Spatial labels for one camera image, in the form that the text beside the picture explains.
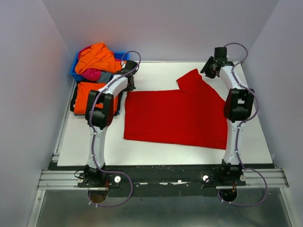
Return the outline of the red t shirt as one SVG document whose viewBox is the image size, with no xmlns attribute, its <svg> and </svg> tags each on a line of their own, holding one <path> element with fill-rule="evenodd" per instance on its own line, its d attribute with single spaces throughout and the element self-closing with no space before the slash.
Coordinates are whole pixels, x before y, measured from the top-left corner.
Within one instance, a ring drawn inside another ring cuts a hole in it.
<svg viewBox="0 0 303 227">
<path fill-rule="evenodd" d="M 197 69 L 176 82 L 176 90 L 127 94 L 124 138 L 226 149 L 225 101 L 202 79 Z"/>
</svg>

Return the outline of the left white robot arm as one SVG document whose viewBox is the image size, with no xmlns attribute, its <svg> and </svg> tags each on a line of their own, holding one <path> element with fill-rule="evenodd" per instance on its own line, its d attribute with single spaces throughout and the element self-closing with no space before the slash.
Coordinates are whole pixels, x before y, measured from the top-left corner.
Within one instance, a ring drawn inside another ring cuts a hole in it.
<svg viewBox="0 0 303 227">
<path fill-rule="evenodd" d="M 134 74 L 138 67 L 139 63 L 127 61 L 102 88 L 89 91 L 85 119 L 90 132 L 90 154 L 80 177 L 82 183 L 86 185 L 99 187 L 106 180 L 104 170 L 106 133 L 114 115 L 120 110 L 122 94 L 135 89 Z"/>
</svg>

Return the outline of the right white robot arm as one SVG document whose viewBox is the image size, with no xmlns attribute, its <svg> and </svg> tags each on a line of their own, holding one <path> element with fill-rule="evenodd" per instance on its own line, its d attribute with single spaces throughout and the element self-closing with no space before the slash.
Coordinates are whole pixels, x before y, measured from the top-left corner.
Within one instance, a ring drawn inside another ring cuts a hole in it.
<svg viewBox="0 0 303 227">
<path fill-rule="evenodd" d="M 239 157 L 244 126 L 253 108 L 253 91 L 249 91 L 236 74 L 235 64 L 228 60 L 226 46 L 216 47 L 214 55 L 207 60 L 200 72 L 211 79 L 219 77 L 228 89 L 223 107 L 223 115 L 228 125 L 227 145 L 218 181 L 223 185 L 229 185 L 240 178 L 243 170 Z"/>
</svg>

